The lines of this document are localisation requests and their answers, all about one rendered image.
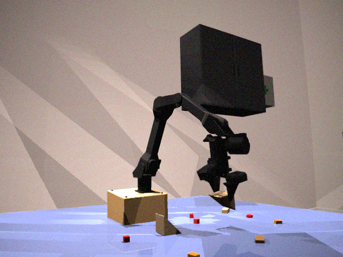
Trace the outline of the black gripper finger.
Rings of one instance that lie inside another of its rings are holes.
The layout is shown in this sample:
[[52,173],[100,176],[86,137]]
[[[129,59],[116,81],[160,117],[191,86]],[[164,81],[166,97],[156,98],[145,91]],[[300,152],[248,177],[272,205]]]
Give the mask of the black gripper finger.
[[220,188],[220,177],[212,178],[208,182],[210,183],[213,192],[219,191],[219,188]]
[[227,182],[223,183],[227,188],[228,199],[231,202],[233,200],[234,194],[239,184],[229,184]]

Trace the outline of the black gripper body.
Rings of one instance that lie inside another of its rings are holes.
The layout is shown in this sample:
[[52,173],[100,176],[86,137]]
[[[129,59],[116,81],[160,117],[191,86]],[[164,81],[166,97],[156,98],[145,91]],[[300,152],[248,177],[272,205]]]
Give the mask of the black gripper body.
[[228,154],[220,156],[211,155],[211,158],[209,158],[208,160],[210,160],[211,163],[214,163],[214,161],[217,161],[219,163],[222,175],[217,175],[215,177],[223,177],[229,184],[239,184],[248,180],[247,174],[243,171],[234,171],[229,173],[229,171],[232,171],[232,169],[228,166],[228,160],[230,160],[230,156],[228,156]]

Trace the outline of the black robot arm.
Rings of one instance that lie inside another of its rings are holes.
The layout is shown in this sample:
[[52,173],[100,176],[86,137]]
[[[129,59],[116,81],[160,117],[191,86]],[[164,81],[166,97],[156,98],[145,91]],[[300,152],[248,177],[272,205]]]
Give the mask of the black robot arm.
[[[229,127],[228,120],[213,114],[188,97],[187,94],[176,93],[167,96],[158,96],[153,103],[154,122],[148,140],[146,152],[140,158],[137,167],[132,172],[133,178],[137,178],[138,193],[155,192],[151,189],[151,177],[155,177],[160,169],[161,160],[158,158],[158,151],[165,129],[167,119],[172,115],[175,108],[182,106],[188,112],[198,118],[204,128],[210,133],[203,140],[210,144],[210,154],[220,155],[247,155],[250,151],[250,143],[246,133],[234,134]],[[217,136],[212,136],[216,134]],[[226,137],[225,139],[222,137]],[[221,168],[217,161],[197,171],[199,179],[210,181],[215,176],[220,176]]]

